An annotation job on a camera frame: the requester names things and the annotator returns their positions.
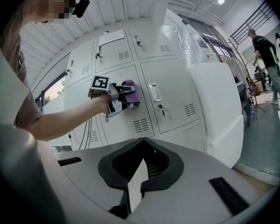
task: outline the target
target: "ceiling light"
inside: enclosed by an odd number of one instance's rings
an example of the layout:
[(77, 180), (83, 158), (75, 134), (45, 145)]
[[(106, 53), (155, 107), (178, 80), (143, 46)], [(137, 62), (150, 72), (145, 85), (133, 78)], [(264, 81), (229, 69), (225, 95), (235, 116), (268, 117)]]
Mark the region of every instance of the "ceiling light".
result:
[(221, 5), (225, 2), (225, 0), (218, 0), (218, 3)]

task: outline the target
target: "person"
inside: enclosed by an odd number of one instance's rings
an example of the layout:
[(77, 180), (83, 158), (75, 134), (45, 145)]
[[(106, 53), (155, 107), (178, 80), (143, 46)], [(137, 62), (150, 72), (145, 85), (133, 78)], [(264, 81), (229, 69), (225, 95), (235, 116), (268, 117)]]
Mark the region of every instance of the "person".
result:
[[(279, 93), (279, 95), (280, 95), (280, 78), (278, 75), (278, 68), (277, 68), (278, 65), (276, 64), (276, 62), (277, 63), (279, 62), (279, 59), (278, 59), (277, 53), (276, 53), (276, 48), (265, 37), (256, 35), (255, 31), (252, 28), (248, 29), (248, 36), (252, 38), (252, 43), (253, 43), (255, 53), (256, 53), (253, 66), (255, 66), (259, 57), (261, 57), (263, 60), (263, 63), (265, 64), (267, 73), (270, 76), (271, 81), (272, 81), (273, 100), (271, 101), (271, 103), (274, 105), (277, 105), (278, 104), (278, 97), (277, 97), (278, 94), (277, 93)], [(270, 48), (273, 49), (276, 62), (274, 60), (274, 57), (272, 55)]]
[[(75, 0), (24, 0), (3, 29), (0, 48), (17, 77), (29, 89), (24, 55), (21, 52), (20, 30), (29, 22), (51, 22), (65, 18)], [(109, 96), (90, 99), (84, 104), (53, 114), (42, 114), (32, 93), (24, 100), (15, 126), (31, 132), (36, 140), (48, 141), (61, 137), (99, 113), (108, 113)]]

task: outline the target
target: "jeans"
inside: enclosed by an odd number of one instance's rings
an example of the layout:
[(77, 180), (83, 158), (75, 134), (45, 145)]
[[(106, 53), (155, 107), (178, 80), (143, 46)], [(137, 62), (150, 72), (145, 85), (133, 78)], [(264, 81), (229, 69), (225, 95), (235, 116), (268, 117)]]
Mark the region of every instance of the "jeans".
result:
[(275, 101), (278, 99), (277, 93), (279, 93), (280, 95), (280, 78), (279, 78), (278, 69), (277, 66), (275, 65), (275, 66), (268, 67), (266, 70), (272, 80), (273, 100)]

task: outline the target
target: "white cabinet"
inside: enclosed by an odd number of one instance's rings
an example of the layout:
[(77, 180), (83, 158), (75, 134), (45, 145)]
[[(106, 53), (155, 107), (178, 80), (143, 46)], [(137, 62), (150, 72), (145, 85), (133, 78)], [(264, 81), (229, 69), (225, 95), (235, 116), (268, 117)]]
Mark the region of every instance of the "white cabinet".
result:
[[(142, 63), (149, 96), (160, 133), (164, 133), (199, 119), (193, 95), (193, 84), (187, 69), (178, 59)], [(161, 101), (155, 102), (150, 85), (157, 85)]]
[(161, 27), (131, 28), (129, 32), (139, 60), (174, 55)]
[(99, 48), (99, 38), (95, 53), (100, 52), (100, 56), (95, 60), (95, 72), (100, 72), (108, 68), (125, 64), (133, 61), (130, 46), (123, 31), (125, 38), (107, 43)]
[(105, 122), (105, 115), (100, 115), (107, 143), (113, 144), (128, 139), (154, 136), (135, 66), (128, 66), (104, 75), (111, 78), (111, 83), (117, 84), (121, 84), (124, 80), (132, 79), (136, 84), (137, 93), (140, 98), (138, 108), (127, 108), (111, 117), (109, 122)]
[(192, 148), (203, 152), (203, 135), (201, 125), (163, 139), (166, 142)]
[[(76, 107), (76, 106), (86, 102), (87, 100), (90, 100), (90, 98), (88, 97), (88, 91), (89, 91), (90, 84), (91, 84), (91, 80), (88, 80), (77, 86), (71, 86), (71, 87), (66, 88), (64, 90), (64, 108), (67, 110), (67, 109)], [(89, 140), (90, 140), (89, 148), (101, 147), (103, 145), (102, 140), (100, 138), (100, 134), (98, 132), (96, 117), (92, 118), (91, 134), (90, 134), (90, 132), (88, 132), (88, 131), (90, 131), (90, 126), (88, 128), (88, 123), (87, 123), (87, 126), (85, 128), (85, 123), (86, 122), (84, 122), (83, 124), (81, 124), (80, 126), (75, 128), (71, 132), (73, 150), (79, 149), (84, 133), (85, 133), (85, 135), (84, 135), (81, 149), (84, 149), (85, 146), (87, 149)]]
[(67, 72), (68, 75), (65, 79), (66, 87), (91, 75), (93, 44), (94, 40), (90, 40), (71, 52), (67, 66), (70, 72)]

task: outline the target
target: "gray floor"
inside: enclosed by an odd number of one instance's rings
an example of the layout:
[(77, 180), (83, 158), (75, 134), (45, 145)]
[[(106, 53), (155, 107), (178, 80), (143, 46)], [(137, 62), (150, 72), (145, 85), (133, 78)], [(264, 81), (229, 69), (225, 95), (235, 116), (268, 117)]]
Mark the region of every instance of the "gray floor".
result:
[(280, 110), (270, 102), (260, 105), (258, 119), (244, 129), (240, 162), (280, 177)]

